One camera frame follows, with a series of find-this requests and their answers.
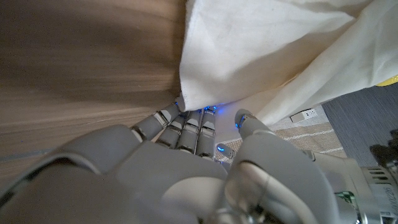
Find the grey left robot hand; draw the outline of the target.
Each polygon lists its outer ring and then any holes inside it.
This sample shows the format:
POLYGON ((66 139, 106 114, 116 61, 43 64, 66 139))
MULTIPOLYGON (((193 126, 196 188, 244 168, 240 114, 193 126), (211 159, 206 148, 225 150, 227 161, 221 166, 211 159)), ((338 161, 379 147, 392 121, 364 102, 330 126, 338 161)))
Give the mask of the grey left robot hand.
POLYGON ((273 144, 237 154, 224 185, 229 206, 257 222, 367 223, 353 161, 273 144))

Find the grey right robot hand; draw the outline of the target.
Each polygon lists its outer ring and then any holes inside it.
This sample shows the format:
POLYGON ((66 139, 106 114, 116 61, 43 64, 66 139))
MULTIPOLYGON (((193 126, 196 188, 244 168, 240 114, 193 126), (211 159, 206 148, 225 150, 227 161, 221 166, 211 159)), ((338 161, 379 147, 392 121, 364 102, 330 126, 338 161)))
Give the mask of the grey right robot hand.
POLYGON ((321 168, 247 110, 230 167, 215 110, 177 104, 52 151, 1 192, 2 223, 339 223, 321 168))

